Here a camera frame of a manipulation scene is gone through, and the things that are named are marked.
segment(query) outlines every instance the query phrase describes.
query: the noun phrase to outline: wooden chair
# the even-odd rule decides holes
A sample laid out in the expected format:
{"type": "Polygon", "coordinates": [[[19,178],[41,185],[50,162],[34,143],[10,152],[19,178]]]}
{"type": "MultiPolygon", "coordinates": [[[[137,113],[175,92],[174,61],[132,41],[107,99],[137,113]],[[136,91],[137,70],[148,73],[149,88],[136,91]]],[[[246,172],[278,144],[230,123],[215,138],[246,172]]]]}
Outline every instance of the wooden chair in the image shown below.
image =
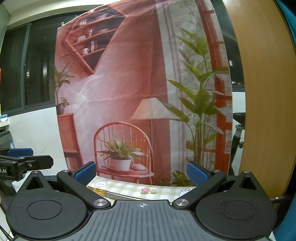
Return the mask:
{"type": "MultiPolygon", "coordinates": [[[[94,156],[98,176],[100,176],[100,173],[103,173],[110,175],[111,179],[114,179],[114,176],[133,178],[134,183],[139,183],[140,178],[148,178],[150,185],[152,185],[152,176],[154,176],[154,173],[151,172],[151,162],[153,161],[152,147],[148,136],[140,128],[125,122],[113,122],[102,126],[94,135],[94,156]],[[141,156],[140,159],[134,159],[133,162],[134,164],[141,164],[146,167],[148,169],[148,173],[140,175],[126,175],[124,173],[113,173],[104,167],[99,168],[100,164],[98,163],[98,156],[101,156],[102,160],[104,156],[104,154],[99,153],[99,151],[106,150],[104,141],[114,142],[114,137],[135,145],[137,148],[141,149],[141,152],[147,155],[141,156]]],[[[105,166],[109,166],[110,160],[106,159],[104,163],[105,166]]]]}

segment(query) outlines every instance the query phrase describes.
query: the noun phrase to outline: ribbed black surface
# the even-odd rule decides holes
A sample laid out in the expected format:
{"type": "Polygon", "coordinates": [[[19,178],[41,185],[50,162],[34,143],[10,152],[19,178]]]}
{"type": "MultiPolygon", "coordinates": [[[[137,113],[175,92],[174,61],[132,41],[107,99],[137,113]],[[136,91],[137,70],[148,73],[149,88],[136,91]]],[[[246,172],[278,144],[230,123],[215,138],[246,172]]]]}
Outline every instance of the ribbed black surface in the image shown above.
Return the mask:
{"type": "Polygon", "coordinates": [[[176,210],[168,201],[117,201],[111,209],[95,211],[82,229],[61,240],[221,241],[222,239],[205,232],[189,211],[176,210]]]}

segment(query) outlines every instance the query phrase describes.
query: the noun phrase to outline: metal screw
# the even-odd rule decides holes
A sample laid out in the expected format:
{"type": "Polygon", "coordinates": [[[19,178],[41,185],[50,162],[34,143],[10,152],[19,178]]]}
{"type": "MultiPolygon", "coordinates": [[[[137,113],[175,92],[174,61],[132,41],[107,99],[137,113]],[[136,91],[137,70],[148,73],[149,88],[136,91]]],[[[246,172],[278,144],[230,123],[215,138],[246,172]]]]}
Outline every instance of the metal screw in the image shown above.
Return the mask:
{"type": "Polygon", "coordinates": [[[106,206],[108,204],[108,201],[106,199],[97,199],[94,200],[94,205],[98,207],[106,206]]]}
{"type": "Polygon", "coordinates": [[[186,199],[177,199],[175,201],[175,204],[181,207],[187,206],[189,204],[189,201],[186,199]]]}

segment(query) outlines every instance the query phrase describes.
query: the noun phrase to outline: dark window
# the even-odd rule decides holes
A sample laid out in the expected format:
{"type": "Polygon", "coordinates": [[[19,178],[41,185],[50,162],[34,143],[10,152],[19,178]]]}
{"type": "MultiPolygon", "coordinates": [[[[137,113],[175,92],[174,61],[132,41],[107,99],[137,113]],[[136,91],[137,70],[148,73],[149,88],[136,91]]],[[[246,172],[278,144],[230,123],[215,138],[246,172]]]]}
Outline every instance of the dark window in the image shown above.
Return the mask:
{"type": "Polygon", "coordinates": [[[5,33],[1,54],[1,111],[19,114],[55,106],[57,29],[83,12],[57,15],[5,33]]]}
{"type": "Polygon", "coordinates": [[[232,81],[232,91],[244,92],[244,75],[242,70],[242,61],[240,58],[237,39],[232,27],[231,20],[222,0],[212,0],[226,47],[229,60],[230,76],[232,81]]]}
{"type": "Polygon", "coordinates": [[[5,34],[1,55],[0,103],[1,111],[22,107],[20,75],[22,72],[22,50],[27,26],[5,34]]]}

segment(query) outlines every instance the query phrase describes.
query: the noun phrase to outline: white flower pot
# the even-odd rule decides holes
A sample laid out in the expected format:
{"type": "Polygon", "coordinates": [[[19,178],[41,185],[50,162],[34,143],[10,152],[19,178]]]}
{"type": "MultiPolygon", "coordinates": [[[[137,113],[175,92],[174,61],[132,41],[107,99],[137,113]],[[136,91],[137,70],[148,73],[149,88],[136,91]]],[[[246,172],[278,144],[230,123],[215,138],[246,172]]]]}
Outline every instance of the white flower pot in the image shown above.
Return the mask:
{"type": "Polygon", "coordinates": [[[129,171],[131,160],[116,160],[111,159],[111,166],[117,171],[129,171]]]}

